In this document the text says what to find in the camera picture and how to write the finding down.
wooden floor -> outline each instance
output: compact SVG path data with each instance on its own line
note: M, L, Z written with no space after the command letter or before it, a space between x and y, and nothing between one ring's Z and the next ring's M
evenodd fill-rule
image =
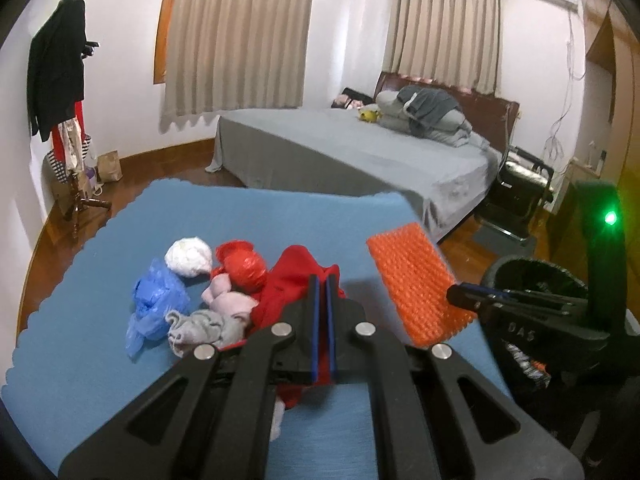
M214 174L204 171L204 167L211 162L212 155L213 141L205 140L125 158L122 160L122 179L105 184L100 199L113 203L111 216L115 216L158 178L175 177L201 186L241 187L240 180L228 171L222 170ZM25 281L18 333L26 328L29 314L40 307L40 302L48 298L62 280L76 253L106 224L107 219L107 214L101 209L91 208L83 212L79 240L74 242L71 224L63 219L58 206L54 206L36 245ZM536 257L546 260L548 246L543 227L542 222L539 222L534 230L539 240ZM476 229L478 224L469 217L440 244L456 277L472 283L480 281L484 270L496 258L471 239Z

yellow plush toy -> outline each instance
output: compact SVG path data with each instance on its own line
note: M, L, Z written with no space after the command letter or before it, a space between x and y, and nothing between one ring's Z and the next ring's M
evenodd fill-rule
M381 115L380 110L360 110L358 118L366 123L375 123Z

gray bed sheet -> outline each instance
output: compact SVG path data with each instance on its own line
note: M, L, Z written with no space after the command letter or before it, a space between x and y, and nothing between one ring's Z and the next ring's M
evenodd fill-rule
M213 169L259 189L363 196L398 190L434 240L484 198L500 153L417 139L356 110L234 110L218 123Z

hanging clothes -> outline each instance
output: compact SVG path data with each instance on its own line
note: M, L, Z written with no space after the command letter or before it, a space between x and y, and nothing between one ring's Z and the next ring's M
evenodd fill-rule
M58 131L62 138L62 147L65 150L65 164L69 171L76 173L84 170L82 161L82 133L78 118L69 119L58 125Z
M86 133L84 132L84 115L82 114L82 101L78 101L76 103L75 112L76 118L78 118L78 123L80 124L82 142L85 142ZM58 125L54 126L51 129L51 140L53 141L53 155L55 156L56 160L65 162L65 148L62 143L62 138L60 137L60 130L58 129Z
M92 156L90 155L90 152L93 151L92 148L92 139L91 136L87 135L84 138L84 142L82 143L82 159L84 160L84 166L85 167L89 167L89 168L93 168L95 167L95 162L92 162ZM56 179L58 180L58 182L61 182L62 184L66 184L68 182L68 171L66 170L66 163L65 161L59 161L56 159L55 155L53 154L53 150L50 150L49 153L47 153L46 157L47 162L49 163L51 169L53 170L54 175L56 176Z
M57 124L76 116L84 99L86 46L84 1L62 0L31 41L27 70L27 107L31 135L43 141Z

gray sock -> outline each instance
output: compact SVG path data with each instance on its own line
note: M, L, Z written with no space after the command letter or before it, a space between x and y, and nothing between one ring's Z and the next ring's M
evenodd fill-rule
M212 310L196 310L190 316L171 310L164 319L170 325L169 346L178 357L203 343L224 348L244 339L242 320Z

